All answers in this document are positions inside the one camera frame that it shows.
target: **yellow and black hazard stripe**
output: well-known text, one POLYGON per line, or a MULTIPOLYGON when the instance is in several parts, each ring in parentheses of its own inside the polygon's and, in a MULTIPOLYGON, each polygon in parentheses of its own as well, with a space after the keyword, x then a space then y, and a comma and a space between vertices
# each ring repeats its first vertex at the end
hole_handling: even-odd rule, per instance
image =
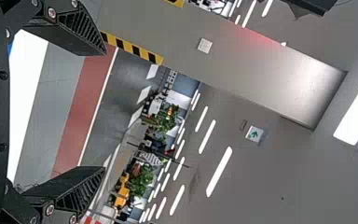
POLYGON ((164 0, 164 1, 176 7, 183 7, 185 5, 186 0, 164 0))
POLYGON ((101 36, 103 37, 103 41, 113 45, 115 47, 124 49, 128 53, 132 53, 137 55, 138 57, 141 57, 145 60, 148 60, 151 63, 156 63, 159 65, 162 65, 162 62, 164 61, 164 58, 159 56, 158 54, 153 53, 150 50, 143 49, 137 45, 134 45, 126 40, 123 40, 121 38, 117 38, 114 35, 110 35, 105 32, 101 32, 101 36))

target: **white ceiling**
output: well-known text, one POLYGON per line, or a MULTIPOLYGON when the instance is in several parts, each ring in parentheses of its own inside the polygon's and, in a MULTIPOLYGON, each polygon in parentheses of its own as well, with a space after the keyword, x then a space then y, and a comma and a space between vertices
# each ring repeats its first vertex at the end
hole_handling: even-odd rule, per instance
MULTIPOLYGON (((255 15, 261 15, 262 9, 256 7, 255 15)), ((358 92, 358 0, 333 8, 322 19, 294 22, 290 13, 286 4, 274 1, 268 16, 253 16, 249 27, 349 71, 318 128, 311 132, 264 108, 204 86, 184 134, 182 155, 192 168, 182 169, 178 180, 170 181, 151 203, 159 204, 168 197, 157 224, 358 223, 358 145, 352 147, 333 137, 358 92), (206 105, 208 114, 195 133, 206 105), (213 119, 213 134, 199 155, 198 148, 213 119), (244 119, 268 130, 261 146, 244 139, 247 129, 239 130, 244 119), (233 148, 233 155, 213 195, 207 198, 206 187, 227 147, 233 148), (172 201, 182 184, 186 185, 185 195, 170 217, 172 201)), ((175 169, 172 165, 169 172, 175 169)))

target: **metal bolt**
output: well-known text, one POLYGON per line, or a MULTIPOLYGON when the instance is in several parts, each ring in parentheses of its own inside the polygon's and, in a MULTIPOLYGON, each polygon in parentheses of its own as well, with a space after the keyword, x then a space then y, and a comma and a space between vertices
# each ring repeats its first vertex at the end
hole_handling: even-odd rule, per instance
POLYGON ((76 216, 73 215, 71 218, 69 218, 69 224, 76 224, 76 216))
POLYGON ((6 71, 0 71, 0 78, 2 80, 7 80, 8 79, 8 73, 6 71))
POLYGON ((77 0, 72 0, 72 7, 77 7, 77 0))
POLYGON ((37 0, 31 0, 32 5, 34 5, 34 7, 37 7, 37 0))
POLYGON ((31 220, 30 220, 30 224, 36 224, 36 221, 37 221, 37 218, 36 218, 36 217, 33 217, 33 218, 31 218, 31 220))
POLYGON ((54 8, 49 7, 48 8, 48 15, 52 18, 55 19, 57 16, 57 12, 54 10, 54 8))
POLYGON ((0 145, 0 152, 7 151, 8 145, 6 143, 2 143, 0 145))
POLYGON ((54 205, 51 204, 51 205, 49 205, 48 208, 46 209, 46 216, 49 217, 49 216, 53 215, 53 213, 54 213, 54 205))

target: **gray beam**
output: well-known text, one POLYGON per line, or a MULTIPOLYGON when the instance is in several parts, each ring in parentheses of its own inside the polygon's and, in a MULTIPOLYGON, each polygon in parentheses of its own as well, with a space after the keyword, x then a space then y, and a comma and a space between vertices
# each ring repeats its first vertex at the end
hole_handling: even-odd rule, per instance
POLYGON ((100 27, 164 65, 314 129, 345 73, 202 9, 162 0, 103 1, 100 27), (201 38, 211 52, 197 50, 201 38))

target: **green plant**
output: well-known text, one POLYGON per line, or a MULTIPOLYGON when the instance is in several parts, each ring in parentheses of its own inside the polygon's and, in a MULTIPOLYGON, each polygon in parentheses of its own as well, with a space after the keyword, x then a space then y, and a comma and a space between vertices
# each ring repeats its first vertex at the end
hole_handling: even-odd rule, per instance
POLYGON ((140 174, 131 178, 128 183, 131 194, 142 197, 146 192, 147 185, 153 182, 153 178, 153 167, 150 165, 142 166, 140 174))
POLYGON ((165 142, 166 133, 176 126, 176 119, 179 114, 179 105, 170 105, 161 108, 155 117, 145 118, 144 122, 151 125, 151 130, 161 142, 165 142))

